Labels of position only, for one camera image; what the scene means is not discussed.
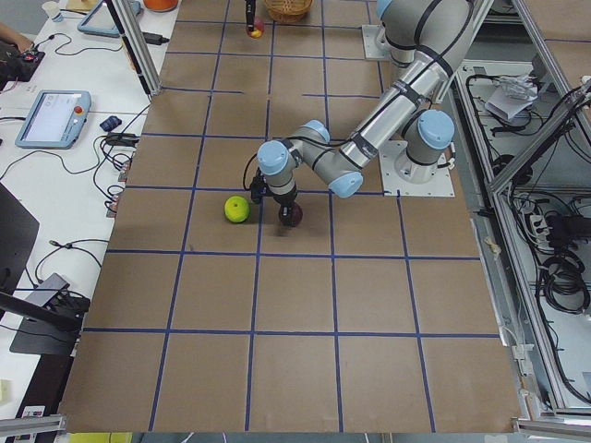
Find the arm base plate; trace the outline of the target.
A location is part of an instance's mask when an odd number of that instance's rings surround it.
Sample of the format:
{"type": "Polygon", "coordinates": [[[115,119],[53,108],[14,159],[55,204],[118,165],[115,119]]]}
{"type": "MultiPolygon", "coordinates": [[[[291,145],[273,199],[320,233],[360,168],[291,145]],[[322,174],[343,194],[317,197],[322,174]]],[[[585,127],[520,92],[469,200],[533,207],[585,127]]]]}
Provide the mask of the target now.
{"type": "Polygon", "coordinates": [[[453,159],[441,151],[436,164],[419,165],[407,156],[407,142],[388,141],[379,154],[383,194],[391,197],[454,198],[453,159]]]}
{"type": "Polygon", "coordinates": [[[362,25],[364,55],[370,61],[395,60],[395,52],[386,39],[385,27],[379,25],[362,25]]]}

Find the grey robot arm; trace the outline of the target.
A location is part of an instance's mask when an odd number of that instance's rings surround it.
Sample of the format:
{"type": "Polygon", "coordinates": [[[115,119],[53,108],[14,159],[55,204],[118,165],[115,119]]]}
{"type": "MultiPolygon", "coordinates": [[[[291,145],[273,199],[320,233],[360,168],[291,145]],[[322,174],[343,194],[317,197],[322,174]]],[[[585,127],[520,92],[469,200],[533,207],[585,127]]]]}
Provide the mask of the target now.
{"type": "Polygon", "coordinates": [[[363,183],[363,168],[422,101],[450,79],[470,47],[474,28],[472,1],[379,1],[376,14],[392,61],[402,74],[382,94],[376,108],[337,149],[329,146],[326,126],[311,120],[288,137],[263,143],[252,184],[280,206],[280,216],[300,213],[294,170],[306,164],[340,198],[363,183]]]}

